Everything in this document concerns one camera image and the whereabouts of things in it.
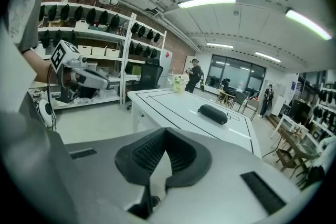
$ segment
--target white wall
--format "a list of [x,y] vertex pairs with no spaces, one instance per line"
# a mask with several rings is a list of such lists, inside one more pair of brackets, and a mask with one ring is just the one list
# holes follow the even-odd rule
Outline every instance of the white wall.
[[336,70],[327,70],[326,82],[336,81]]

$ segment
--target fluorescent light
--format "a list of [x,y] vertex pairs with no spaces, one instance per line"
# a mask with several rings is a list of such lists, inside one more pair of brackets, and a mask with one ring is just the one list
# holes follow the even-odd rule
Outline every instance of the fluorescent light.
[[195,6],[210,5],[210,4],[235,4],[236,0],[189,0],[178,3],[180,8],[191,8]]
[[231,48],[233,49],[233,46],[231,45],[225,45],[225,44],[217,44],[217,43],[207,43],[208,46],[219,46],[219,47],[225,47],[225,48]]
[[313,30],[315,33],[320,35],[325,40],[329,40],[332,38],[325,30],[322,29],[322,27],[318,26],[316,23],[308,19],[307,17],[304,17],[302,14],[296,12],[295,10],[288,10],[286,12],[286,17],[291,18],[304,26],[307,26],[310,30]]
[[261,54],[261,53],[259,53],[259,52],[256,52],[256,55],[263,56],[263,57],[268,58],[268,59],[271,59],[271,60],[273,60],[273,61],[275,61],[275,62],[281,62],[281,60],[279,60],[279,59],[273,58],[273,57],[268,56],[268,55],[266,55],[266,54]]
[[224,62],[220,62],[220,61],[216,61],[216,63],[219,64],[219,65],[227,65],[227,66],[230,65],[229,63],[224,63]]

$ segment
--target glass window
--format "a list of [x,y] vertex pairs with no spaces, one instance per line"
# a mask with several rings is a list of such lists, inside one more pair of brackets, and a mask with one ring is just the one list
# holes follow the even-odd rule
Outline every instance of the glass window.
[[223,79],[229,79],[229,87],[257,93],[264,81],[265,70],[249,62],[213,55],[205,84],[219,88]]
[[247,85],[250,70],[250,63],[227,58],[222,80],[230,79],[229,87],[242,89],[244,91]]

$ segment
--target cable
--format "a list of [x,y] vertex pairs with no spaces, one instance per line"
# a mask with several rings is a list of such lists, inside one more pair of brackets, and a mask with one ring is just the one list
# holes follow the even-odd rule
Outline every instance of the cable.
[[48,97],[48,103],[50,104],[51,107],[51,120],[52,120],[52,127],[51,129],[54,130],[54,126],[55,126],[55,131],[57,131],[57,127],[56,127],[56,115],[52,109],[52,105],[51,105],[51,101],[50,101],[50,78],[51,78],[51,73],[53,71],[53,67],[52,65],[49,66],[48,69],[48,74],[47,74],[47,97]]

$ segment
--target black office chair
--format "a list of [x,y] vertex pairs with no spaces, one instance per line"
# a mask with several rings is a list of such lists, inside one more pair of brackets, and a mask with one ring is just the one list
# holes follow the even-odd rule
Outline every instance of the black office chair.
[[130,81],[132,83],[131,89],[129,91],[141,91],[141,90],[153,90],[158,89],[160,85],[158,85],[159,78],[163,71],[163,67],[159,65],[154,65],[150,63],[144,63],[141,65],[141,77],[139,83],[137,81]]

